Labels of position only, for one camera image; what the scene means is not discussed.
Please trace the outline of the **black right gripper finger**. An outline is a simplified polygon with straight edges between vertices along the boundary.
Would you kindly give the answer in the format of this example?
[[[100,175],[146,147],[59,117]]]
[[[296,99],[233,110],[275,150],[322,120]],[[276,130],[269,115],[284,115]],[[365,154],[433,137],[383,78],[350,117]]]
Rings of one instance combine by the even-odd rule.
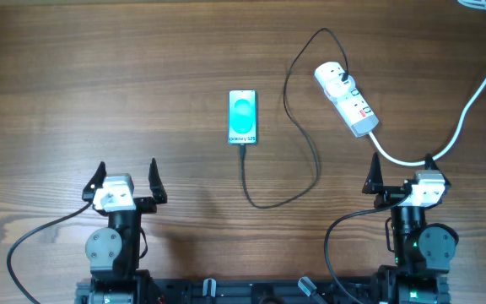
[[[451,187],[450,181],[447,179],[446,175],[440,170],[440,168],[436,165],[434,158],[431,154],[427,154],[424,158],[424,169],[438,171],[442,175],[445,181],[445,188]]]
[[[380,157],[377,152],[372,156],[370,170],[362,188],[363,194],[378,194],[384,192],[383,177],[381,173]]]

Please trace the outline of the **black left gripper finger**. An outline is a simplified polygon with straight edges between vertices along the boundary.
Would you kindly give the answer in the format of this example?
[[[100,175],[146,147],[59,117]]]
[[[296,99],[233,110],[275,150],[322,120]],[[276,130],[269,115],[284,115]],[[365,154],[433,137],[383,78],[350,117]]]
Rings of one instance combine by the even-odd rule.
[[[156,204],[166,204],[168,196],[160,179],[157,161],[155,158],[151,160],[149,166],[148,182],[153,201],[155,201]]]
[[[95,192],[102,188],[103,182],[106,177],[105,162],[101,161],[95,174],[91,177],[89,182],[82,191],[82,200],[84,202],[92,202],[94,200]]]

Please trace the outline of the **white power extension strip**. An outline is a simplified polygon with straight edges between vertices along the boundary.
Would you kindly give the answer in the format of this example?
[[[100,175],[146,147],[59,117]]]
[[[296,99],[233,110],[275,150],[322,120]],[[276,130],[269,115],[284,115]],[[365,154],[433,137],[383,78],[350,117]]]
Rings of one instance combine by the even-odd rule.
[[[338,62],[323,63],[315,70],[314,76],[323,91],[329,81],[338,77],[344,81],[349,77]],[[379,119],[361,95],[356,83],[355,88],[346,99],[332,102],[332,104],[356,138],[369,134],[379,123]]]

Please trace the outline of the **blue Galaxy smartphone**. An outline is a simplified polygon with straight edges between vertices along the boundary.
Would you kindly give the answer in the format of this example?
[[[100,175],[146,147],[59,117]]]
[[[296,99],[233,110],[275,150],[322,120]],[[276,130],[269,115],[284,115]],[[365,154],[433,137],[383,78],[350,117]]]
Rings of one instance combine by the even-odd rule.
[[[229,92],[228,143],[257,142],[257,93],[255,90]]]

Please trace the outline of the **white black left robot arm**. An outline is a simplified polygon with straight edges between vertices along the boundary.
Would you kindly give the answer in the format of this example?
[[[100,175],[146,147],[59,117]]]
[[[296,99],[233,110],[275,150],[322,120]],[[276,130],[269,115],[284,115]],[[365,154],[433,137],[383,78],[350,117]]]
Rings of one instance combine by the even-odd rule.
[[[159,177],[157,162],[152,160],[148,171],[151,194],[135,198],[132,177],[128,174],[109,175],[100,162],[82,192],[86,203],[81,209],[35,228],[21,236],[8,250],[6,266],[17,288],[26,298],[38,301],[24,288],[12,266],[12,256],[27,238],[50,226],[69,220],[92,208],[108,218],[106,228],[94,231],[85,244],[91,280],[77,288],[77,303],[165,303],[160,288],[148,270],[139,268],[139,261],[148,248],[140,248],[146,238],[142,215],[154,214],[157,206],[167,203],[167,193]]]

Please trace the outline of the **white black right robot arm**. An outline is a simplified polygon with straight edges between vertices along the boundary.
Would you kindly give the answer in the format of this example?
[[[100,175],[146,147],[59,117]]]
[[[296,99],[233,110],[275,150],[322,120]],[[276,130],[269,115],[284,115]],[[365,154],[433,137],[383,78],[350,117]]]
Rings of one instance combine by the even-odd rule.
[[[424,168],[414,173],[401,186],[383,182],[378,154],[373,154],[363,194],[374,194],[373,209],[346,214],[335,220],[324,238],[324,256],[335,286],[350,303],[449,303],[451,295],[446,275],[451,270],[459,243],[457,232],[441,223],[429,224],[425,212],[442,203],[451,188],[450,181],[430,155],[425,156]],[[363,292],[352,283],[345,286],[335,273],[329,239],[341,222],[358,216],[389,211],[385,222],[386,244],[394,254],[393,266],[381,265],[369,278]]]

